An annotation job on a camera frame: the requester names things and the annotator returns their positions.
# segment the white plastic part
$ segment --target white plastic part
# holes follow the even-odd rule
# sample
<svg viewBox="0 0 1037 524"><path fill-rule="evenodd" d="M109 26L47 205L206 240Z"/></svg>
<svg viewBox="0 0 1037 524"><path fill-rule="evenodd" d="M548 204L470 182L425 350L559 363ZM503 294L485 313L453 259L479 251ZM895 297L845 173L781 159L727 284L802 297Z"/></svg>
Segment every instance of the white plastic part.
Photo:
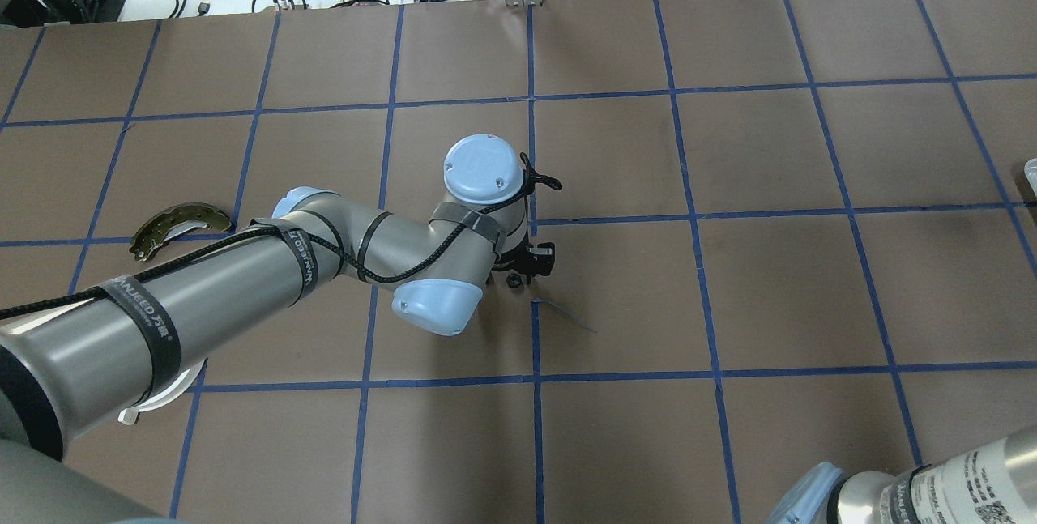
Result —
<svg viewBox="0 0 1037 524"><path fill-rule="evenodd" d="M1030 188L1033 189L1034 194L1037 194L1037 158L1027 162L1027 165L1022 167L1022 173L1027 174L1027 180L1030 181Z"/></svg>
<svg viewBox="0 0 1037 524"><path fill-rule="evenodd" d="M443 182L456 199L496 204L522 191L522 162L511 145L485 133L470 135L447 151Z"/></svg>
<svg viewBox="0 0 1037 524"><path fill-rule="evenodd" d="M194 366L191 366L180 373L180 376L176 377L176 380L174 380L162 392L159 392L159 394L151 395L150 398L144 401L136 407L123 409L122 412L119 413L119 422L125 425L137 424L137 416L140 413L161 409L175 401L178 395L185 394L185 392L188 391L188 388L191 388L191 384L194 383L195 379L201 373L201 367L204 362L204 360L197 362Z"/></svg>
<svg viewBox="0 0 1037 524"><path fill-rule="evenodd" d="M441 336L464 331L482 289L453 279L421 279L396 287L392 310L404 321Z"/></svg>
<svg viewBox="0 0 1037 524"><path fill-rule="evenodd" d="M821 509L829 493L842 477L842 470L824 462L807 472L778 502L764 524L808 524Z"/></svg>
<svg viewBox="0 0 1037 524"><path fill-rule="evenodd" d="M332 192L331 190L321 190L319 188L310 188L309 186L300 186L299 188L292 188L291 190L288 190L288 193L285 194L283 198L278 200L277 205L274 206L274 214L271 215L271 218L281 218L282 216L295 210L295 208L298 206L299 203L305 200L306 198L309 198L314 194L321 194L325 192L338 195L338 192Z"/></svg>

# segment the metal brake shoe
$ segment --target metal brake shoe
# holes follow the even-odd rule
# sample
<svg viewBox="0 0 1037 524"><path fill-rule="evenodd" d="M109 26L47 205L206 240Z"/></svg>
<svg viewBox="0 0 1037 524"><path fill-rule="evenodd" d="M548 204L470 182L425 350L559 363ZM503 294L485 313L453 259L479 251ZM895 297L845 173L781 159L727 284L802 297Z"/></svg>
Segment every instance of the metal brake shoe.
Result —
<svg viewBox="0 0 1037 524"><path fill-rule="evenodd" d="M227 213L205 202L189 202L170 206L147 219L133 236L130 252L141 263L150 260L159 249L173 239L196 228L212 228L224 232L233 222Z"/></svg>

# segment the blue tape grid line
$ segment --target blue tape grid line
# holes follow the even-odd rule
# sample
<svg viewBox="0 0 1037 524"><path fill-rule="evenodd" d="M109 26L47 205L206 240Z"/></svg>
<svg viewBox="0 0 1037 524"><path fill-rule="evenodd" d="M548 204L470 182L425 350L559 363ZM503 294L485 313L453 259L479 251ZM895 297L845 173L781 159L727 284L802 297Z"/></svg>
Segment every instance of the blue tape grid line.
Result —
<svg viewBox="0 0 1037 524"><path fill-rule="evenodd" d="M1014 81L1014 80L1037 80L1037 73L1026 73L1016 75L980 75L972 77L950 78L935 77L930 79L885 79L873 81L830 81L810 83L778 83L765 85L727 85L716 87L679 87L673 91L677 94L695 94L709 92L735 92L735 91L756 91L756 90L785 90L785 89L807 89L807 88L841 88L854 86L884 86L884 85L904 85L904 84L948 84L961 82L989 82L989 81ZM439 107L450 105L494 105L503 103L520 103L524 101L573 101L581 99L614 99L625 96L664 96L670 94L670 89L651 90L624 90L606 92L577 92L567 94L526 94L523 96L493 96L480 99L451 99L451 100L430 100L396 102L396 108L411 107ZM388 103L371 103L356 105L323 105L314 107L283 107L270 108L259 111L261 115L274 115L285 113L314 113L319 111L354 111L361 109L388 109ZM241 109L232 111L207 111L199 113L170 113L167 115L139 115L132 117L134 121L161 121L171 119L197 119L206 117L236 117L252 115L252 109ZM74 126L84 123L117 123L124 117L84 117L75 119L41 119L32 121L0 121L2 127L41 127L41 126Z"/></svg>
<svg viewBox="0 0 1037 524"><path fill-rule="evenodd" d="M534 335L539 341L539 314L534 325ZM998 362L951 362L936 364L901 364L897 366L900 374L926 373L970 373L987 370L1037 370L1037 360L998 361ZM839 377L861 375L885 375L890 371L887 365L879 366L820 366L795 368L745 368L721 370L724 379L739 378L804 378L804 377ZM716 380L711 370L665 370L643 373L591 373L561 375L508 375L491 377L469 377L455 379L420 379L420 380L345 380L327 382L284 382L255 384L206 384L201 387L204 392L278 392L286 390L357 390L392 389L392 388L451 388L463 386L489 386L498 384L548 384L568 382L638 382L658 380Z"/></svg>
<svg viewBox="0 0 1037 524"><path fill-rule="evenodd" d="M696 215L695 196L692 194L691 178L688 176L688 158L684 154L684 135L680 122L680 108L677 105L677 89L673 78L673 64L670 59L670 45L666 36L666 23L663 21L663 8L658 0L652 0L655 8L655 22L658 25L658 36L663 47L663 61L666 64L666 79L669 85L670 108L673 112L673 128L677 148L677 160L680 164L681 183L684 185L684 199L688 203L688 214ZM712 309L709 303L709 285L706 280L706 269L702 260L702 244L699 235L697 218L689 218L692 227L692 246L695 252L695 269L698 273L699 296L702 299L702 314L705 319L706 340L709 344L709 365L713 380L713 392L717 398L717 419L720 423L721 446L724 451L724 467L727 472L727 490L731 502L731 516L734 524L741 524L741 507L738 503L738 487L734 477L734 459L731 453L731 436L727 424L727 405L724 402L724 377L720 364L720 352L717 350L717 333L713 329Z"/></svg>
<svg viewBox="0 0 1037 524"><path fill-rule="evenodd" d="M403 42L403 6L396 13L396 37L392 51L392 71L389 79L389 105L386 111L385 145L382 150L382 178L379 187L379 209L385 209L389 185L389 160L392 155L393 115L396 110L396 82L399 77L399 51ZM367 433L367 405L370 394L371 358L374 354L374 324L379 305L379 289L371 286L371 300L367 313L367 341L364 347L364 375L360 384L360 407L357 412L357 446L353 462L353 489L349 498L349 522L356 524L360 512L361 475L364 465L364 437Z"/></svg>
<svg viewBox="0 0 1037 524"><path fill-rule="evenodd" d="M976 140L976 145L979 146L980 153L983 155L983 161L986 162L987 169L990 170L990 177L993 178L993 183L998 186L998 193L1001 194L1001 202L1004 210L1008 212L1008 217L1012 221L1012 226L1015 227L1015 233L1019 238L1019 243L1022 245L1022 252L1027 255L1027 261L1030 263L1030 270L1033 271L1034 275L1037 275L1037 259L1034 259L1034 252L1030 248L1030 242L1027 240L1026 232L1022 230L1022 224L1019 222L1019 217L1015 214L1012 209L1012 201L1008 197L1008 190L1005 188L1004 182L1001 181L1001 176L998 174L997 166L993 163L993 158L990 157L990 151L986 147L986 143L983 141L983 136L979 131L979 126L976 123L975 117L973 117L972 111L969 109L969 104L965 102L965 96L961 92L961 87L958 85L958 78L954 76L954 71L951 68L951 62L947 58L947 53L944 52L944 45L940 42L940 36L936 34L936 26L933 25L932 19L929 17L929 10L925 7L925 0L915 0L918 2L919 10L922 10L922 18L925 20L925 25L929 29L929 35L932 36L932 44L936 47L936 52L940 54L940 60L944 63L944 70L947 72L947 79L951 83L951 88L954 89L954 96L958 100L958 105L961 106L961 111L965 115L965 120L969 122L969 129L972 131L973 137Z"/></svg>
<svg viewBox="0 0 1037 524"><path fill-rule="evenodd" d="M904 423L904 432L907 434L907 443L910 446L912 457L916 465L922 463L922 451L918 446L918 437L915 435L915 423L910 418L910 409L907 409L907 397L904 394L903 383L900 381L900 373L897 369L896 355L893 354L893 344L890 341L890 334L886 328L886 318L882 314L882 306L878 302L878 292L875 289L875 281L871 276L871 266L868 264L868 255L864 250L864 241L861 239L861 230L857 224L856 211L850 200L849 192L846 189L846 181L843 177L842 169L839 166L839 156L836 154L835 143L832 140L832 133L829 130L829 121L824 116L824 107L821 105L821 98L814 84L814 75L810 67L810 60L807 57L807 50L803 45L803 37L800 35L800 27L795 22L795 12L792 10L790 0L782 0L785 3L785 11L788 13L788 21L792 27L792 35L795 38L795 46L800 51L800 58L803 59L803 70L807 75L807 82L810 83L810 94L814 100L814 107L817 110L817 118L820 121L821 132L824 134L824 144L829 148L829 156L832 159L832 167L836 172L836 181L839 184L839 192L842 195L846 219L849 222L850 232L853 236L853 244L857 246L857 253L861 261L861 270L868 287L868 296L871 298L871 307L875 314L875 323L878 325L878 335L882 340L882 349L886 352L886 362L889 366L890 377L893 380L893 388L896 391L897 404L900 407L900 415Z"/></svg>
<svg viewBox="0 0 1037 524"><path fill-rule="evenodd" d="M7 108L4 109L3 117L0 117L0 131L3 131L4 126L7 125L7 119L10 118L11 111L15 110L15 102L18 100L18 95L22 92L22 87L25 86L25 79L29 77L29 68L32 66L32 61L36 58L36 53L39 51L39 45L44 42L44 34L47 33L47 28L40 28L39 33L36 34L36 42L32 44L32 50L29 52L29 58L25 61L25 66L22 67L22 74L18 77L18 83L15 85L13 92L10 93L10 101L7 102Z"/></svg>
<svg viewBox="0 0 1037 524"><path fill-rule="evenodd" d="M242 160L241 176L237 180L237 194L234 196L234 211L230 221L235 223L241 217L242 199L245 197L245 183L249 176L249 163L252 162L252 147L256 140L256 130L259 128L259 115L262 114L262 102L267 96L267 82L270 81L270 67L274 62L274 50L277 45L277 31L281 29L281 11L274 16L274 27L270 33L270 46L267 48L267 62L263 63L262 79L259 81L259 94L256 95L256 106L252 110L252 123L249 126L249 139L245 143L245 157Z"/></svg>
<svg viewBox="0 0 1037 524"><path fill-rule="evenodd" d="M270 33L270 46L267 49L267 60L263 63L262 81L259 83L259 93L256 95L256 106L252 111L252 125L249 128L249 139L245 146L244 159L242 160L242 172L237 182L237 195L234 199L234 214L233 222L237 222L237 215L242 206L242 197L245 193L245 183L248 177L249 162L252 157L252 144L255 141L256 128L259 122L260 111L262 110L262 102L267 95L267 82L270 78L271 63L274 62L274 49L277 45L277 32L281 25L281 13L278 12L274 17L274 25ZM188 423L184 433L184 446L180 449L180 461L176 468L176 479L173 481L173 495L169 502L169 517L176 518L176 513L179 509L180 493L184 489L184 477L187 473L188 461L191 456L191 442L194 438L194 428L197 422L198 417L198 405L201 403L201 395L205 391L205 366L202 366L201 373L198 374L195 380L194 391L192 392L191 398L191 413L188 415Z"/></svg>
<svg viewBox="0 0 1037 524"><path fill-rule="evenodd" d="M536 165L536 38L533 31L533 7L526 6L526 72L529 77L529 160ZM536 197L529 202L530 236L536 236ZM533 344L533 472L536 490L536 523L544 524L546 505L543 495L543 404L540 382L540 306L530 302Z"/></svg>
<svg viewBox="0 0 1037 524"><path fill-rule="evenodd" d="M162 30L162 21L155 23L155 30L151 32L151 44L147 47L147 54L144 56L144 64L141 66L140 75L137 76L137 85L134 87L133 96L130 99L130 108L125 116L122 117L122 129L119 130L118 139L115 140L115 149L112 151L112 159L108 162L108 171L105 173L105 182L101 185L101 194L97 195L97 203L93 206L93 216L90 217L90 226L86 231L86 242L83 243L82 250L79 251L79 260L76 263L76 270L73 272L72 281L68 282L68 293L76 293L76 285L79 284L79 276L83 272L83 264L86 261L86 253L90 248L90 239L97 228L97 220L101 218L101 209L105 204L105 197L108 195L108 187L112 183L112 175L115 173L115 163L118 163L119 151L125 142L127 132L133 127L133 112L137 107L137 99L140 98L140 89L144 86L144 78L147 76L147 67L151 64L151 56L155 54L155 46L159 44L159 32Z"/></svg>
<svg viewBox="0 0 1037 524"><path fill-rule="evenodd" d="M1037 202L1011 202L1009 206L1013 209L1037 209ZM854 208L856 214L890 214L890 213L914 213L914 212L956 212L956 211L989 211L1003 210L1002 203L978 203L978 204L938 204L932 206L873 206ZM684 221L692 218L698 220L710 219L741 219L741 218L783 218L797 216L829 216L844 215L846 210L842 209L805 209L785 211L741 211L741 212L718 212L700 213L694 217L686 214L649 214L635 216L601 216L588 218L552 218L536 220L531 222L537 226L567 226L572 224L614 224L623 222L673 222ZM230 232L206 232L190 233L183 238L184 241L219 241L225 239ZM117 245L129 244L130 237L93 237L91 239L44 239L34 241L0 241L0 248L4 247L50 247L61 245Z"/></svg>

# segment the grid square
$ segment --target grid square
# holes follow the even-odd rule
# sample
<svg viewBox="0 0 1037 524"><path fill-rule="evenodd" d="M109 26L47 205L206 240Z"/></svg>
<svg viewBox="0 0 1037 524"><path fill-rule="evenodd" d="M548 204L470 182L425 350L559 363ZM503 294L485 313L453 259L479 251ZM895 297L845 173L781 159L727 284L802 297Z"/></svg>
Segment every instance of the grid square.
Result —
<svg viewBox="0 0 1037 524"><path fill-rule="evenodd" d="M382 109L262 115L240 216L270 216L278 200L299 186L376 205L385 133Z"/></svg>
<svg viewBox="0 0 1037 524"><path fill-rule="evenodd" d="M404 11L396 101L529 93L525 8L481 0Z"/></svg>
<svg viewBox="0 0 1037 524"><path fill-rule="evenodd" d="M804 473L915 465L889 375L724 381L742 522L763 522Z"/></svg>
<svg viewBox="0 0 1037 524"><path fill-rule="evenodd" d="M134 114L254 109L274 17L166 20Z"/></svg>
<svg viewBox="0 0 1037 524"><path fill-rule="evenodd" d="M118 136L118 123L6 128L0 241L85 237Z"/></svg>
<svg viewBox="0 0 1037 524"><path fill-rule="evenodd" d="M10 120L125 116L155 24L83 24L45 30Z"/></svg>
<svg viewBox="0 0 1037 524"><path fill-rule="evenodd" d="M208 359L206 384L360 380L371 291L334 281L275 313Z"/></svg>
<svg viewBox="0 0 1037 524"><path fill-rule="evenodd" d="M960 88L1008 198L1037 200L1022 172L1022 166L1037 157L1033 137L1037 80L969 82Z"/></svg>
<svg viewBox="0 0 1037 524"><path fill-rule="evenodd" d="M926 462L938 462L1033 424L1037 370L900 375Z"/></svg>
<svg viewBox="0 0 1037 524"><path fill-rule="evenodd" d="M1037 280L1004 211L858 222L898 362L1037 358Z"/></svg>
<svg viewBox="0 0 1037 524"><path fill-rule="evenodd" d="M548 522L730 522L712 381L543 385Z"/></svg>
<svg viewBox="0 0 1037 524"><path fill-rule="evenodd" d="M358 390L202 395L177 518L344 522Z"/></svg>
<svg viewBox="0 0 1037 524"><path fill-rule="evenodd" d="M82 250L79 245L0 247L0 309L66 295Z"/></svg>
<svg viewBox="0 0 1037 524"><path fill-rule="evenodd" d="M950 85L826 88L820 96L854 206L1001 201Z"/></svg>
<svg viewBox="0 0 1037 524"><path fill-rule="evenodd" d="M678 103L700 214L842 208L809 90L682 94Z"/></svg>
<svg viewBox="0 0 1037 524"><path fill-rule="evenodd" d="M532 307L509 289L504 275L483 289L465 331L444 337L412 326L392 310L392 296L379 296L371 379L450 379L528 375L533 371Z"/></svg>
<svg viewBox="0 0 1037 524"><path fill-rule="evenodd" d="M0 33L4 53L4 63L0 64L0 117L7 112L7 105L15 95L18 81L22 78L25 63L32 54L32 47L36 44L39 32L39 28L17 28Z"/></svg>
<svg viewBox="0 0 1037 524"><path fill-rule="evenodd" d="M686 222L542 226L558 245L540 304L544 374L709 369L709 347Z"/></svg>
<svg viewBox="0 0 1037 524"><path fill-rule="evenodd" d="M387 103L396 11L349 7L281 18L263 106Z"/></svg>
<svg viewBox="0 0 1037 524"><path fill-rule="evenodd" d="M789 0L817 81L946 72L916 0Z"/></svg>
<svg viewBox="0 0 1037 524"><path fill-rule="evenodd" d="M358 521L536 520L533 387L371 390Z"/></svg>
<svg viewBox="0 0 1037 524"><path fill-rule="evenodd" d="M233 217L252 117L131 123L112 172L95 237L132 237L156 214L207 202Z"/></svg>
<svg viewBox="0 0 1037 524"><path fill-rule="evenodd" d="M955 75L1037 72L1037 0L923 0Z"/></svg>
<svg viewBox="0 0 1037 524"><path fill-rule="evenodd" d="M652 0L543 0L533 32L536 94L669 86Z"/></svg>
<svg viewBox="0 0 1037 524"><path fill-rule="evenodd" d="M386 208L425 222L443 200L443 162L450 147L477 133L496 135L525 151L529 147L529 104L495 103L397 108Z"/></svg>
<svg viewBox="0 0 1037 524"><path fill-rule="evenodd" d="M141 413L133 426L111 418L76 439L64 464L158 514L167 514L190 412L187 394Z"/></svg>
<svg viewBox="0 0 1037 524"><path fill-rule="evenodd" d="M658 0L677 87L803 83L782 0Z"/></svg>
<svg viewBox="0 0 1037 524"><path fill-rule="evenodd" d="M667 96L536 104L537 218L688 214Z"/></svg>
<svg viewBox="0 0 1037 524"><path fill-rule="evenodd" d="M886 364L846 217L703 220L699 231L725 367Z"/></svg>

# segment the black box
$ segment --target black box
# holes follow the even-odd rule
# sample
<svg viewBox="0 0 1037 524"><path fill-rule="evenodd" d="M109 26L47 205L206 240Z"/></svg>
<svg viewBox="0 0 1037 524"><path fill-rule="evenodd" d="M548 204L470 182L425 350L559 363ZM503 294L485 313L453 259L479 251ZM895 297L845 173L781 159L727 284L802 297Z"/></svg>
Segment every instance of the black box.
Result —
<svg viewBox="0 0 1037 524"><path fill-rule="evenodd" d="M28 28L47 22L47 8L36 0L0 0L0 25Z"/></svg>

